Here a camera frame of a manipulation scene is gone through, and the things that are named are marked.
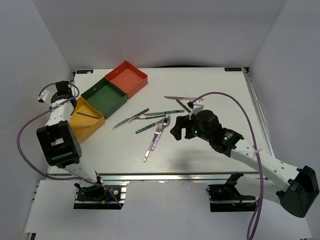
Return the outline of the green handled spoon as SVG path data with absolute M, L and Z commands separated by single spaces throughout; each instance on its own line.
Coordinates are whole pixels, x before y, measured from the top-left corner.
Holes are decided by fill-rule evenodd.
M 93 118 L 93 119 L 99 119 L 98 116 L 90 115 L 90 114 L 87 114 L 87 113 L 83 113 L 83 112 L 75 112 L 75 113 L 78 114 L 78 115 L 81 115 L 81 116 L 85 116 L 85 117 L 89 117 L 89 118 Z

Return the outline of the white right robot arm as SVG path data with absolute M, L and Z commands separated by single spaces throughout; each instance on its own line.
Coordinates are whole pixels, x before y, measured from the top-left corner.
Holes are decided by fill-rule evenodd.
M 198 137 L 217 153 L 262 172 L 263 178 L 234 172 L 224 184 L 209 185 L 206 191 L 219 212 L 226 211 L 227 201 L 234 201 L 243 210 L 244 200 L 258 198 L 263 184 L 264 199 L 281 205 L 295 217 L 304 218 L 320 193 L 316 172 L 311 167 L 298 168 L 256 150 L 240 133 L 222 127 L 211 110 L 178 116 L 170 133 L 179 141 L 183 129 L 185 139 Z

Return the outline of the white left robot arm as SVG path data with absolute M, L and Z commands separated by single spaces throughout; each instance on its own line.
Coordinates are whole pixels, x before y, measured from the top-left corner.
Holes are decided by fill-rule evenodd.
M 82 149 L 75 133 L 70 126 L 70 119 L 77 106 L 73 95 L 72 85 L 68 81 L 59 81 L 55 84 L 56 93 L 42 90 L 38 101 L 49 104 L 50 116 L 44 127 L 36 131 L 37 138 L 50 166 L 69 172 L 73 177 L 82 181 L 93 182 L 88 193 L 99 200 L 105 196 L 106 187 L 96 171 L 82 162 Z

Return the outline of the yellow box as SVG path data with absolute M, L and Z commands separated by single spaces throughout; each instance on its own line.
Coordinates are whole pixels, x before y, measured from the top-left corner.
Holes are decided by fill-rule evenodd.
M 99 117 L 99 119 L 94 119 L 86 117 L 83 115 L 76 114 L 75 112 L 81 112 L 93 116 Z M 77 99 L 77 104 L 75 111 L 70 118 L 70 126 L 80 143 L 87 140 L 93 133 L 95 133 L 104 123 L 104 115 L 90 105 L 84 98 L 79 97 Z

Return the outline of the green box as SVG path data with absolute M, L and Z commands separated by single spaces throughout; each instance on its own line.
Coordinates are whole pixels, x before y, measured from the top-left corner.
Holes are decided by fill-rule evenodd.
M 102 78 L 81 94 L 92 107 L 108 119 L 127 102 L 127 95 L 115 84 Z

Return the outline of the red box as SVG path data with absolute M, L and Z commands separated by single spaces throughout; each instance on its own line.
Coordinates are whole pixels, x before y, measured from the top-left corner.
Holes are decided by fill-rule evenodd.
M 132 98 L 148 84 L 148 75 L 128 61 L 124 61 L 104 77 L 121 89 L 126 94 L 127 99 Z

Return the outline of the green handled knife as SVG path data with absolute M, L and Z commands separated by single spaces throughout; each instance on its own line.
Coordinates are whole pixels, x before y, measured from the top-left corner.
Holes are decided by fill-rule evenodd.
M 161 111 L 161 112 L 149 112 L 144 113 L 145 116 L 156 116 L 156 115 L 169 115 L 169 114 L 177 114 L 177 113 L 184 113 L 185 110 L 179 109 L 179 110 L 168 110 L 168 111 Z

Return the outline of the green handled fork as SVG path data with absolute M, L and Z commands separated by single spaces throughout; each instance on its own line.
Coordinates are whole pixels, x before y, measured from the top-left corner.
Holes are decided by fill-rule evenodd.
M 170 115 L 170 114 L 169 114 L 169 115 L 166 115 L 163 119 L 161 119 L 161 120 L 159 120 L 159 121 L 156 121 L 156 122 L 154 122 L 154 123 L 151 123 L 151 124 L 149 124 L 149 125 L 141 128 L 141 129 L 136 130 L 135 133 L 136 133 L 136 134 L 140 134 L 140 133 L 142 133 L 142 132 L 144 132 L 144 131 L 152 128 L 152 127 L 155 127 L 155 126 L 157 126 L 157 125 L 162 125 L 162 124 L 165 122 L 165 120 L 169 120 L 170 118 L 171 118 L 171 115 Z

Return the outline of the brown handled spoon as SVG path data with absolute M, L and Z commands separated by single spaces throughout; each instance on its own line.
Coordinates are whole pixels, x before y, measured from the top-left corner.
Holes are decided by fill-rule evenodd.
M 186 112 L 188 112 L 189 114 L 191 113 L 191 110 L 184 104 L 182 103 L 179 99 L 175 100 Z

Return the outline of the pink handled knife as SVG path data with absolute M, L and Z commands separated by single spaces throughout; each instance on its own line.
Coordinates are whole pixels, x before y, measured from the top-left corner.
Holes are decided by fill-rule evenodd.
M 185 97 L 185 96 L 163 96 L 166 99 L 169 100 L 189 100 L 192 101 L 195 99 L 195 97 Z

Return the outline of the pink handled fork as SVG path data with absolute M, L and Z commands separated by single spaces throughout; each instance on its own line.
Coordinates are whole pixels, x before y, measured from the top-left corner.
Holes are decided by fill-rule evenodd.
M 146 154 L 145 154 L 145 156 L 144 156 L 144 158 L 143 158 L 143 162 L 144 162 L 144 163 L 147 161 L 147 159 L 148 159 L 148 157 L 149 157 L 149 155 L 150 155 L 151 149 L 152 149 L 152 147 L 153 147 L 153 145 L 154 145 L 154 143 L 155 143 L 155 141 L 156 141 L 156 138 L 158 137 L 161 129 L 162 129 L 162 125 L 160 124 L 160 125 L 158 125 L 157 128 L 156 128 L 156 130 L 155 130 L 155 132 L 154 132 L 154 135 L 153 135 L 153 138 L 152 138 L 152 140 L 151 140 L 151 143 L 150 143 L 150 145 L 149 145 L 149 147 L 148 147 L 148 150 L 146 151 Z

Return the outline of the brown handled knife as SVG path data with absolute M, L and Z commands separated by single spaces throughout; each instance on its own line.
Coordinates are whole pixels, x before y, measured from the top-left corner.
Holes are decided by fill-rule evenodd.
M 150 110 L 149 108 L 146 108 L 146 109 L 144 109 L 143 111 L 141 111 L 141 112 L 133 115 L 132 117 L 128 117 L 128 118 L 124 119 L 123 121 L 121 121 L 121 122 L 119 122 L 117 125 L 115 125 L 115 126 L 112 128 L 112 130 L 114 130 L 114 129 L 116 129 L 116 128 L 118 128 L 118 127 L 120 127 L 120 126 L 122 126 L 122 125 L 124 125 L 124 124 L 126 124 L 126 123 L 128 123 L 129 120 L 132 119 L 133 117 L 139 117 L 139 116 L 145 114 L 145 113 L 148 112 L 149 110 Z

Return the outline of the aluminium table frame rail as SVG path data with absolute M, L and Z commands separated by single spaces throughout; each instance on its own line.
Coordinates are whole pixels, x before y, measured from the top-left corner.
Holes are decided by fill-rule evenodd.
M 249 94 L 251 97 L 251 101 L 253 103 L 253 107 L 254 107 L 255 113 L 257 115 L 257 120 L 259 123 L 260 130 L 262 132 L 263 140 L 264 140 L 266 147 L 267 147 L 266 151 L 268 154 L 270 154 L 272 157 L 274 157 L 275 153 L 274 153 L 274 149 L 272 147 L 271 138 L 270 138 L 270 134 L 268 131 L 268 126 L 267 126 L 266 119 L 265 119 L 265 114 L 264 114 L 262 105 L 260 103 L 260 100 L 258 98 L 257 92 L 255 90 L 254 84 L 251 80 L 249 69 L 250 69 L 249 67 L 243 67 L 242 73 L 244 75 L 244 79 L 245 79 L 245 82 L 246 82 L 246 85 L 247 85 L 247 88 L 248 88 L 248 91 L 249 91 Z

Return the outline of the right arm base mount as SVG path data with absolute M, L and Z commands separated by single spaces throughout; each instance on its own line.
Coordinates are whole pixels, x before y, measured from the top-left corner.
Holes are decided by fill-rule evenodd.
M 258 200 L 251 195 L 242 195 L 236 188 L 244 174 L 233 173 L 224 184 L 210 184 L 205 189 L 209 196 L 212 213 L 253 212 Z

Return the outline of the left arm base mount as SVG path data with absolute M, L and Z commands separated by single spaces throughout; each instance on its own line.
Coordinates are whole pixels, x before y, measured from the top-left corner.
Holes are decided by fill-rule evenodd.
M 111 193 L 103 187 L 81 187 L 79 183 L 74 186 L 77 188 L 73 204 L 76 210 L 120 210 L 123 206 L 120 185 L 105 185 Z

